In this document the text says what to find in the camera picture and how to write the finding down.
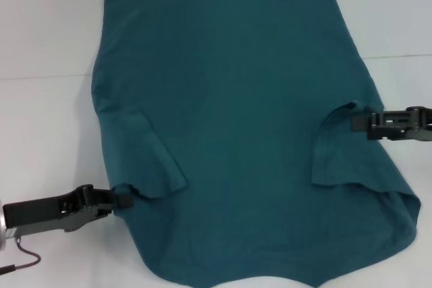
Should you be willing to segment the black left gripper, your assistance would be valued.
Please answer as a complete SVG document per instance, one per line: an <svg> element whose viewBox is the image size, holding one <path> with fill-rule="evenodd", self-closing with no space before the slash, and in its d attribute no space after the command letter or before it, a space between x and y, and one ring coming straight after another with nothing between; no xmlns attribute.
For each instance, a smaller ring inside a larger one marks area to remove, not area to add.
<svg viewBox="0 0 432 288"><path fill-rule="evenodd" d="M70 193L6 204L3 207L7 229L16 233L42 233L61 229L72 232L104 218L113 210L133 207L131 192L99 190L81 185Z"/></svg>

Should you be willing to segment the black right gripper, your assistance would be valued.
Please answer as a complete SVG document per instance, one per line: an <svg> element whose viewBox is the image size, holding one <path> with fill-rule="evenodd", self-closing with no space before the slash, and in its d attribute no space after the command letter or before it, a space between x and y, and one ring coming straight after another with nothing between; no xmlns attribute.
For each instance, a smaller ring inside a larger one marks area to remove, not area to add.
<svg viewBox="0 0 432 288"><path fill-rule="evenodd" d="M408 107L405 111L355 114L351 116L351 130L367 132L368 140L430 142L431 109Z"/></svg>

